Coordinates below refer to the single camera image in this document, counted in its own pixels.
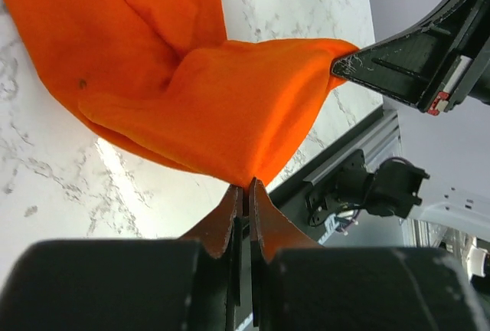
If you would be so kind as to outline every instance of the orange fabric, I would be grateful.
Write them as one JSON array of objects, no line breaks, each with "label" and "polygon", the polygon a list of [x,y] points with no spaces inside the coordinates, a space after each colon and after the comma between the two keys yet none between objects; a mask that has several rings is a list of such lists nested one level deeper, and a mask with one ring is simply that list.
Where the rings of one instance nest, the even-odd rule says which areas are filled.
[{"label": "orange fabric", "polygon": [[310,130],[344,41],[227,41],[221,0],[5,0],[41,80],[111,143],[247,187]]}]

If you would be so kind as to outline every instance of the dark spot on cloth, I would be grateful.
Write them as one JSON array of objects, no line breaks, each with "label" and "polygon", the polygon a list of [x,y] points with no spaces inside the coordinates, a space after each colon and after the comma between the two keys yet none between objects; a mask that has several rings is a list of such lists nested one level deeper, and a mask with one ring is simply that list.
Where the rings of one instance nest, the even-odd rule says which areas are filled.
[{"label": "dark spot on cloth", "polygon": [[86,80],[80,80],[78,82],[78,88],[81,90],[85,90],[87,88],[87,81]]},{"label": "dark spot on cloth", "polygon": [[25,210],[24,217],[28,218],[29,216],[32,216],[33,214],[38,212],[38,207],[37,206],[31,206],[28,207],[27,210]]}]

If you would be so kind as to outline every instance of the orange cloth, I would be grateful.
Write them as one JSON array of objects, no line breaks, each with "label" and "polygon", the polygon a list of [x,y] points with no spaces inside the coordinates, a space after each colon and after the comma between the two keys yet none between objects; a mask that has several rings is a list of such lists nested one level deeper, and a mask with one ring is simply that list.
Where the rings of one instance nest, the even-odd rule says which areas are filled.
[{"label": "orange cloth", "polygon": [[221,0],[5,0],[50,93],[152,161],[248,187],[312,127],[344,41],[227,41]]}]

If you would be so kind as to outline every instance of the white wall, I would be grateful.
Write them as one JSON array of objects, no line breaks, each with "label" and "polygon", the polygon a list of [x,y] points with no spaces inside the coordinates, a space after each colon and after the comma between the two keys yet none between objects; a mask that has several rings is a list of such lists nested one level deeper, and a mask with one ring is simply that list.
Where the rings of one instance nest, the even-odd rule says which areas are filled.
[{"label": "white wall", "polygon": [[[413,25],[441,0],[371,0],[377,41]],[[433,176],[490,197],[490,107],[467,98],[441,116],[400,111],[403,154]]]}]

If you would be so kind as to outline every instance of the marble table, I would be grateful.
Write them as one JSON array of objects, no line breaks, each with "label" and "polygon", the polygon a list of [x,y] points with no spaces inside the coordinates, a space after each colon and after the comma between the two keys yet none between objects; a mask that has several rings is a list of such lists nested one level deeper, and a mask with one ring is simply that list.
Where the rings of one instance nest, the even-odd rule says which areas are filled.
[{"label": "marble table", "polygon": [[[374,42],[369,0],[223,0],[229,38]],[[7,8],[0,7],[0,283],[20,253],[47,238],[177,237],[219,201],[225,182],[122,151],[72,117],[39,81]],[[268,189],[380,106],[345,84]]]}]

